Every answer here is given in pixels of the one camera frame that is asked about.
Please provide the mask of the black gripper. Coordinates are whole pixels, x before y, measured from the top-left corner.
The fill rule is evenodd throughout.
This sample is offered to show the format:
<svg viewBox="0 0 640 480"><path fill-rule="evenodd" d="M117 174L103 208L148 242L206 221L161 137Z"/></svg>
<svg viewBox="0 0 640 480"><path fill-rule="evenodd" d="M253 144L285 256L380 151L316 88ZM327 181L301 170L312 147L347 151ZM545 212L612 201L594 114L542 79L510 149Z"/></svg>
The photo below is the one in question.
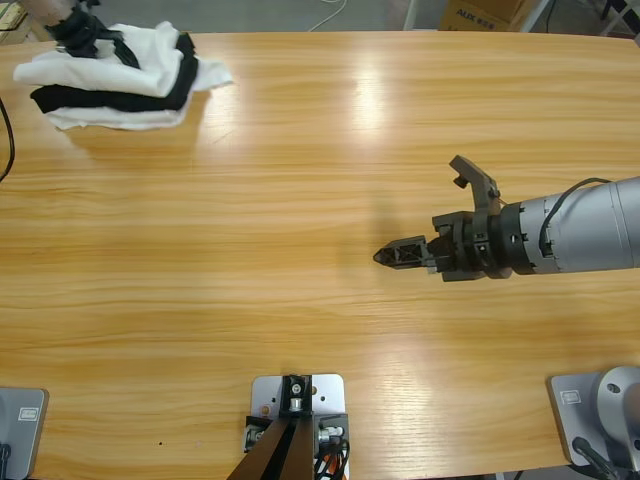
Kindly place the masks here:
<svg viewBox="0 0 640 480"><path fill-rule="evenodd" d="M504 280L512 275L500 244L498 215L458 211L435 216L432 224L437 236L429 242L424 235L392 240L373 260L395 270L428 268L433 260L444 282Z"/></svg>
<svg viewBox="0 0 640 480"><path fill-rule="evenodd" d="M83 9L72 9L65 20L45 29L73 57L96 57L95 42L108 40L113 43L114 54L122 64L140 68L136 55L123 41L122 33L108 29L96 16Z"/></svg>

